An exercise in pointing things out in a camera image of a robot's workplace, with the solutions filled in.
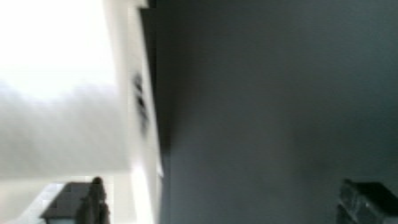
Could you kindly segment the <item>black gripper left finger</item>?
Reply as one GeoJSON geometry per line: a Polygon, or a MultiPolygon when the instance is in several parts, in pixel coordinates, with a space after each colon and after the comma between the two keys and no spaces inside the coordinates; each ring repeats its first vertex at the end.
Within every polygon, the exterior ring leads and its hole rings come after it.
{"type": "Polygon", "coordinates": [[[104,179],[68,182],[43,206],[31,205],[18,224],[111,224],[104,179]]]}

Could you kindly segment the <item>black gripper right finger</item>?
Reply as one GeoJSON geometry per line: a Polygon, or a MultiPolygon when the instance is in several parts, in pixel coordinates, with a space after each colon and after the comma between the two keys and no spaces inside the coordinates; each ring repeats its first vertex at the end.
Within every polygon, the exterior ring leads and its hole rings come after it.
{"type": "Polygon", "coordinates": [[[398,224],[398,196],[381,182],[344,180],[337,224],[398,224]]]}

